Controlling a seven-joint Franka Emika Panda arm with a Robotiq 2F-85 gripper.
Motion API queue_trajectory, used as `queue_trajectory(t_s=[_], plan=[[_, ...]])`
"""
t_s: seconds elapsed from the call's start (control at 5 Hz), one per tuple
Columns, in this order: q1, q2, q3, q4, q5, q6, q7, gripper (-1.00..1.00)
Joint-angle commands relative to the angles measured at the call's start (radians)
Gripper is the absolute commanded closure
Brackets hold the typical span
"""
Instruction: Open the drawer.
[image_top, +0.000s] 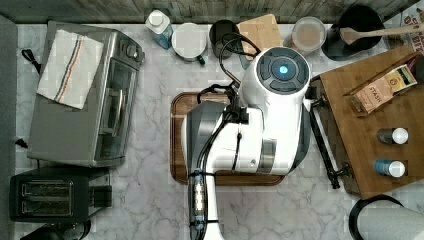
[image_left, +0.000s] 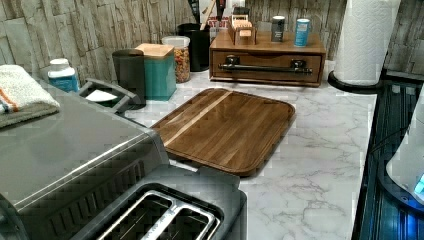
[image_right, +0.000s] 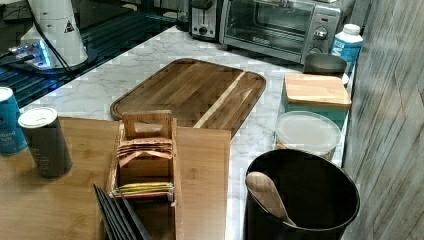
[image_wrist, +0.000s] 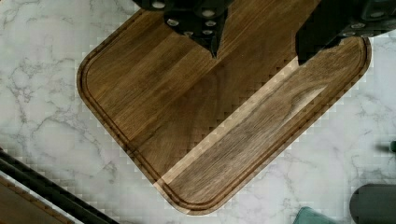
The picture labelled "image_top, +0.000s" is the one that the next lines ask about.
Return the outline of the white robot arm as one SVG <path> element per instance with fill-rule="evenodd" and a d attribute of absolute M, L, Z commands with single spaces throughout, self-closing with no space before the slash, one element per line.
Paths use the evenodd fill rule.
<path fill-rule="evenodd" d="M 223 240 L 216 205 L 219 171 L 286 175 L 303 160 L 309 136 L 308 62 L 298 51 L 271 47 L 250 63 L 229 104 L 204 101 L 181 127 L 188 177 L 190 240 Z"/>

